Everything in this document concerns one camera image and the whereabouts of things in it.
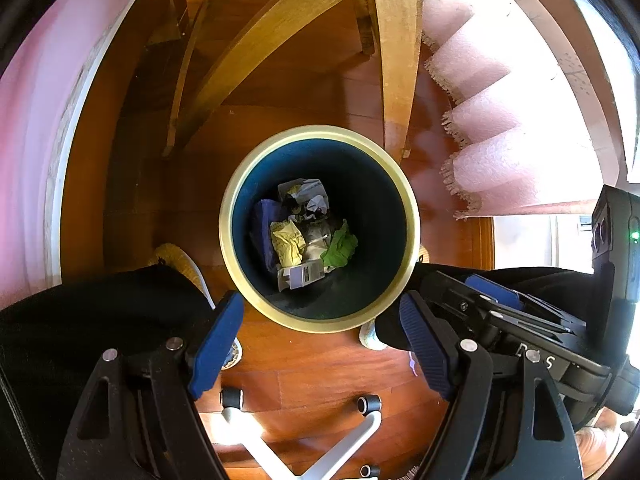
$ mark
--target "trash can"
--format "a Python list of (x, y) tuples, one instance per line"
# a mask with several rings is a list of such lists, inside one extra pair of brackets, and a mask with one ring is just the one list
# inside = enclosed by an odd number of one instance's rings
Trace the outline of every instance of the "trash can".
[[(250, 217), (258, 200), (295, 178), (322, 181), (358, 248), (346, 267), (279, 292), (251, 244)], [(292, 128), (261, 143), (236, 169), (220, 208), (220, 246), (236, 287), (266, 317), (301, 332), (341, 332), (376, 317), (409, 280), (419, 245), (418, 206), (400, 167), (371, 140), (336, 126)]]

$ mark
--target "metal bolt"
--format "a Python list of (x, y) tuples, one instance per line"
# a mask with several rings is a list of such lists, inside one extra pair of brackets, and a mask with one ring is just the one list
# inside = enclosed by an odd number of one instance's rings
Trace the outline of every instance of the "metal bolt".
[(171, 350), (171, 352), (179, 350), (182, 348), (182, 345), (184, 345), (184, 341), (181, 337), (170, 337), (166, 340), (166, 343), (164, 343), (165, 348)]
[(532, 363), (540, 362), (540, 352), (538, 352), (537, 350), (534, 350), (533, 348), (527, 350), (524, 353), (524, 357), (526, 357)]
[(116, 357), (118, 357), (118, 351), (115, 348), (109, 348), (102, 352), (102, 360), (103, 361), (113, 361)]
[(478, 343), (476, 343), (473, 339), (463, 339), (460, 341), (460, 348), (462, 348), (465, 352), (475, 352), (478, 350)]

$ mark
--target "white chair base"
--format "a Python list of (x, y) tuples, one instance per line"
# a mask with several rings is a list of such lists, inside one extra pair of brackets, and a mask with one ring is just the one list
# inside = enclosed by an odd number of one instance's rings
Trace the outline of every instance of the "white chair base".
[(259, 435), (247, 429), (250, 425), (245, 421), (246, 415), (238, 407), (224, 407), (222, 416), (228, 422), (234, 438), (242, 443), (271, 479), (330, 480), (338, 469), (340, 469), (380, 427), (382, 414), (380, 413), (379, 406), (380, 404), (378, 403), (375, 411), (370, 411), (366, 414), (363, 413), (364, 420), (360, 425), (354, 428), (300, 476), (294, 475), (271, 448), (265, 444)]

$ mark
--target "black cloth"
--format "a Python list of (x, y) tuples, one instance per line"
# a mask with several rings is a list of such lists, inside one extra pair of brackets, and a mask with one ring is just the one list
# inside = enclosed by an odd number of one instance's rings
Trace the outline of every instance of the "black cloth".
[(153, 350), (209, 312), (196, 286), (162, 265), (59, 285), (0, 311), (0, 383), (26, 424), (21, 434), (0, 393), (0, 479), (56, 477), (71, 416), (104, 350)]
[[(422, 279), (437, 270), (460, 282), (472, 274), (478, 274), (499, 285), (535, 296), (572, 316), (586, 321), (590, 317), (587, 309), (594, 291), (594, 277), (591, 274), (557, 267), (479, 270), (418, 263), (405, 290), (420, 290)], [(400, 323), (400, 298), (376, 318), (375, 327), (376, 335), (383, 343), (393, 348), (411, 350)]]

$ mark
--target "green crumpled paper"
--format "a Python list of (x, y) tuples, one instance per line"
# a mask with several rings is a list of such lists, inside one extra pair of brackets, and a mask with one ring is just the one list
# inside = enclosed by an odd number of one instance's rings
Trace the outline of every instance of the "green crumpled paper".
[(325, 267), (344, 267), (358, 246), (358, 239), (349, 232), (346, 220), (334, 233), (329, 248), (320, 255)]

